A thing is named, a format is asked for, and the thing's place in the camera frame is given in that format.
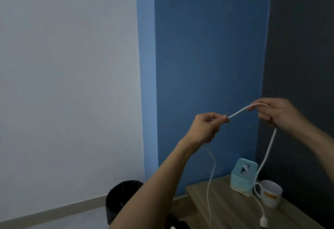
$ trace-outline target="light blue tissue box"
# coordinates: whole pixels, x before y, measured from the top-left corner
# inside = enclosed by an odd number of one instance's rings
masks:
[[[247,171],[243,171],[244,164],[248,165]],[[253,194],[253,188],[249,188],[253,184],[254,177],[256,175],[258,164],[248,159],[239,158],[236,166],[231,173],[230,187],[234,191],[237,191],[245,196],[251,196]]]

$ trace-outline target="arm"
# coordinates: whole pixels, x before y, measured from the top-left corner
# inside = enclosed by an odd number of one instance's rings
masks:
[[[294,138],[306,144],[316,155],[327,175],[334,183],[334,140],[327,133],[309,122],[288,100],[262,98],[260,102],[270,107],[254,106],[259,111],[259,118],[290,133]]]
[[[204,143],[211,142],[219,126],[226,122],[226,116],[216,113],[197,115],[185,137],[156,173],[127,202],[109,229],[163,228],[188,159]]]

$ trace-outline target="white wall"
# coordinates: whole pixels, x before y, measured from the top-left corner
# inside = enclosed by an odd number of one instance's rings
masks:
[[[144,180],[136,0],[0,10],[0,221]]]

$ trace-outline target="forearm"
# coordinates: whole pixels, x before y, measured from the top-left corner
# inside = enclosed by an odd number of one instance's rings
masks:
[[[177,145],[157,172],[123,207],[110,225],[110,229],[163,228],[178,182],[190,155],[190,151],[184,149],[182,145]]]
[[[307,124],[297,138],[305,143],[316,155],[327,175],[334,183],[334,140],[326,132]]]

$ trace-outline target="dark gray wall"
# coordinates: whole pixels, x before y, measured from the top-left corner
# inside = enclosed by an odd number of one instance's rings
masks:
[[[288,98],[334,136],[334,0],[271,0],[262,96]],[[272,129],[260,124],[257,162]],[[260,179],[324,227],[334,220],[334,184],[303,144],[279,131]]]

